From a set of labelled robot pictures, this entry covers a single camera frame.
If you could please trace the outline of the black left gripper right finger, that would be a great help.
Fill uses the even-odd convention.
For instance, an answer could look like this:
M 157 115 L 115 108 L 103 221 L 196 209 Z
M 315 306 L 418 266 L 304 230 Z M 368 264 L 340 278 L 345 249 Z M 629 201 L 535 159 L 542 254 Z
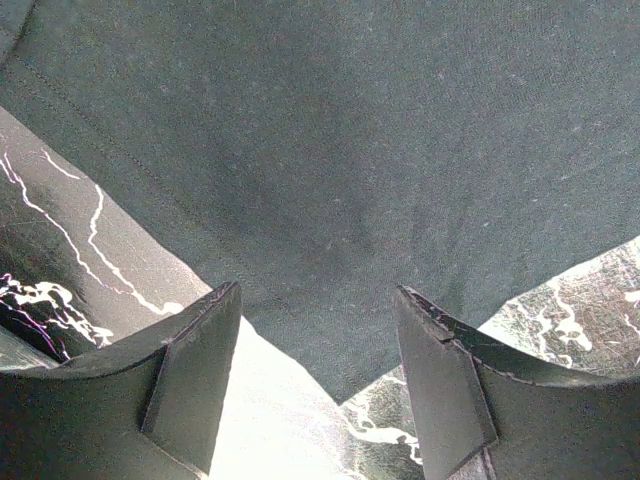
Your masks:
M 639 381 L 543 361 L 415 290 L 394 299 L 428 479 L 635 479 Z

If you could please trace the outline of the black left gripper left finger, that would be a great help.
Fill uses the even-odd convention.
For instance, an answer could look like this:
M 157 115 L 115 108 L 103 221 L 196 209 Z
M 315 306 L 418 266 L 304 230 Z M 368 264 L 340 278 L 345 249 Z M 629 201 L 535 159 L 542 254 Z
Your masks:
M 5 479 L 204 479 L 240 326 L 241 288 L 54 368 L 1 374 Z

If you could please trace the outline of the black t shirt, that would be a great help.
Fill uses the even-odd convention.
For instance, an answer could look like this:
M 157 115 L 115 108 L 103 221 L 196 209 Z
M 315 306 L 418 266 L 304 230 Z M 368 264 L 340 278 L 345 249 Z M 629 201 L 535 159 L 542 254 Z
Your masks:
M 5 1 L 1 103 L 337 402 L 639 233 L 635 1 Z

